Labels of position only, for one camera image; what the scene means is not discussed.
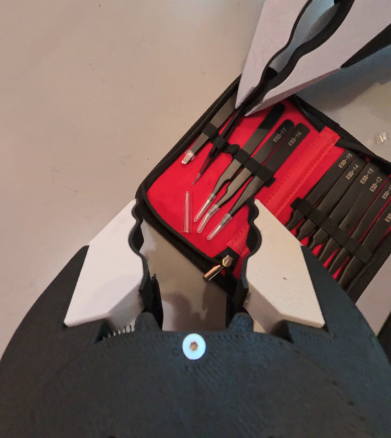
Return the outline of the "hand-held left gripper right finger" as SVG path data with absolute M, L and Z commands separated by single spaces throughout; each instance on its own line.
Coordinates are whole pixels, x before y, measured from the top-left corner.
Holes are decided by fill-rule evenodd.
M 325 324 L 302 244 L 260 202 L 248 201 L 249 255 L 233 296 L 233 310 L 247 310 L 263 328 L 283 321 Z

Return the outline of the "black needle-tip tweezers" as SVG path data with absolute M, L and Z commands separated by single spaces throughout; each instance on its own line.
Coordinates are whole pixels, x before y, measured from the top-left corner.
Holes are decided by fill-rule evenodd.
M 206 160 L 204 161 L 199 173 L 195 177 L 192 185 L 194 185 L 198 179 L 203 175 L 203 173 L 209 168 L 212 162 L 215 160 L 219 152 L 222 152 L 227 145 L 227 138 L 229 137 L 231 131 L 235 127 L 239 118 L 243 115 L 246 107 L 244 104 L 240 105 L 240 107 L 236 110 L 235 114 L 231 117 L 230 121 L 226 125 L 225 129 L 220 134 L 215 134 L 214 139 L 211 141 L 213 146 L 208 153 Z

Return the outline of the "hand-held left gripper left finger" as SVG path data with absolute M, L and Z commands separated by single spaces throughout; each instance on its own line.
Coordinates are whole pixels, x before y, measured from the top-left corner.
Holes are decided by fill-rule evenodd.
M 107 320 L 115 328 L 127 328 L 142 311 L 163 326 L 160 290 L 140 252 L 142 221 L 139 202 L 132 200 L 90 241 L 66 326 Z

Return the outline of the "black red tweezers case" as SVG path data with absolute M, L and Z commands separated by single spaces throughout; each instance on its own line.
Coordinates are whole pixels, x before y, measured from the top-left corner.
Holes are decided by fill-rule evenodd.
M 196 164 L 192 162 L 188 167 L 183 166 L 184 170 L 180 170 L 179 168 L 181 167 L 182 156 L 188 144 L 195 139 L 194 134 L 199 133 L 199 129 L 203 127 L 204 121 L 210 117 L 211 112 L 218 111 L 233 94 L 235 94 L 235 97 L 232 99 L 232 103 L 235 102 L 237 86 L 238 80 L 236 79 L 151 171 L 136 194 L 136 198 L 143 207 L 145 220 L 162 234 L 168 242 L 177 248 L 204 274 L 209 272 L 210 269 L 218 269 L 220 271 L 215 275 L 214 282 L 229 294 L 229 308 L 233 308 L 233 296 L 241 275 L 243 259 L 249 255 L 249 252 L 243 259 L 238 260 L 236 265 L 232 266 L 232 252 L 230 250 L 222 251 L 217 256 L 211 258 L 200 249 L 201 243 L 195 242 L 195 230 L 197 230 L 198 225 L 194 222 L 192 223 L 191 233 L 182 233 L 183 199 L 185 192 L 190 191 L 192 193 L 192 217 L 198 211 L 198 208 L 194 207 L 196 185 L 192 185 L 192 183 L 194 176 L 197 176 L 200 171 L 201 164 L 200 162 Z M 391 164 L 391 162 L 378 155 L 376 156 Z M 363 271 L 362 275 L 356 277 L 356 280 L 360 282 L 356 285 L 351 285 L 352 288 L 350 292 L 354 293 L 355 296 L 351 296 L 348 290 L 341 286 L 353 302 L 356 302 L 360 298 L 379 268 L 388 259 L 391 253 L 391 240 L 388 240 L 386 246 L 383 245 L 380 249 L 382 253 L 380 254 L 379 260 L 370 264 Z

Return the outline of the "set of black tweezers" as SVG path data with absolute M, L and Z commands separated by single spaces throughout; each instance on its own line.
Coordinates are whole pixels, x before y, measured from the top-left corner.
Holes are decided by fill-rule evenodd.
M 211 112 L 182 156 L 180 170 L 201 167 L 236 111 L 233 94 Z M 391 164 L 372 154 L 339 124 L 302 98 L 280 102 L 285 112 L 251 158 L 225 183 L 199 221 L 194 217 L 217 180 L 272 109 L 241 116 L 226 148 L 195 183 L 195 242 L 213 258 L 232 252 L 232 266 L 249 252 L 244 214 L 259 200 L 300 243 L 305 244 L 350 292 L 358 275 L 379 260 L 391 240 Z

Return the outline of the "long clear tip sleeve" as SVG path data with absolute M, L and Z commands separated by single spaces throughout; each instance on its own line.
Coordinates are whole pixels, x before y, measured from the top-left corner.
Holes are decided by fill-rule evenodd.
M 185 192 L 183 199 L 183 213 L 182 213 L 182 233 L 192 232 L 192 193 Z

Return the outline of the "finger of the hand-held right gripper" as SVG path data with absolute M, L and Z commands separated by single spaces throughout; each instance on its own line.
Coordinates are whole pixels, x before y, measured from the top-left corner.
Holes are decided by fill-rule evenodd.
M 270 96 L 271 91 L 259 91 L 264 71 L 278 53 L 292 40 L 297 23 L 308 7 L 306 0 L 266 0 L 258 20 L 239 82 L 235 108 L 242 104 L 247 110 L 262 110 L 285 99 L 293 90 Z
M 336 1 L 329 20 L 291 53 L 279 72 L 268 74 L 266 67 L 258 90 L 273 96 L 292 89 L 289 97 L 390 44 L 391 1 Z

